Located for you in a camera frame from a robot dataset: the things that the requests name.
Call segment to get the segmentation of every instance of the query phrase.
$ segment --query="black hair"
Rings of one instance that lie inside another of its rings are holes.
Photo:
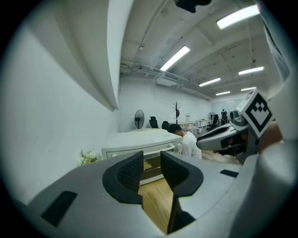
[[[172,124],[169,126],[169,132],[174,133],[175,131],[182,131],[181,127],[177,124]]]

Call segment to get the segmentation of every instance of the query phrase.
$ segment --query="ceiling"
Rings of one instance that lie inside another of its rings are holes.
[[[252,0],[212,0],[207,6],[197,6],[196,13],[189,13],[178,8],[174,0],[135,0],[122,45],[122,66],[127,67],[121,70],[122,77],[156,78],[137,69],[140,65],[148,66],[148,70],[160,69],[187,46],[190,51],[167,70],[186,79],[179,81],[183,87],[212,98],[219,92],[239,93],[250,86],[264,90],[272,65],[261,16],[222,30],[216,24],[222,17],[252,4]],[[257,66],[265,66],[265,70],[238,75],[241,70]],[[221,81],[204,88],[198,86],[218,77]]]

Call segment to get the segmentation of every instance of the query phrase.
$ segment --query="white shirt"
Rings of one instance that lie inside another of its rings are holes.
[[[202,159],[201,150],[196,146],[196,137],[191,132],[186,132],[186,135],[182,138],[182,154]]]

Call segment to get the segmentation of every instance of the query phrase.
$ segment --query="person in black clothing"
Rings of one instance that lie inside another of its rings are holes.
[[[222,111],[222,125],[224,125],[228,121],[227,112],[223,109]]]

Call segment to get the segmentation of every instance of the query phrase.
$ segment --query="floor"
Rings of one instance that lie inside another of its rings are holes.
[[[206,133],[206,129],[195,137]],[[220,163],[239,164],[237,159],[230,155],[220,155],[213,151],[202,151],[202,159]],[[167,181],[162,178],[149,184],[142,185],[139,194],[143,197],[143,209],[159,229],[167,234],[169,217],[171,213],[173,192]]]

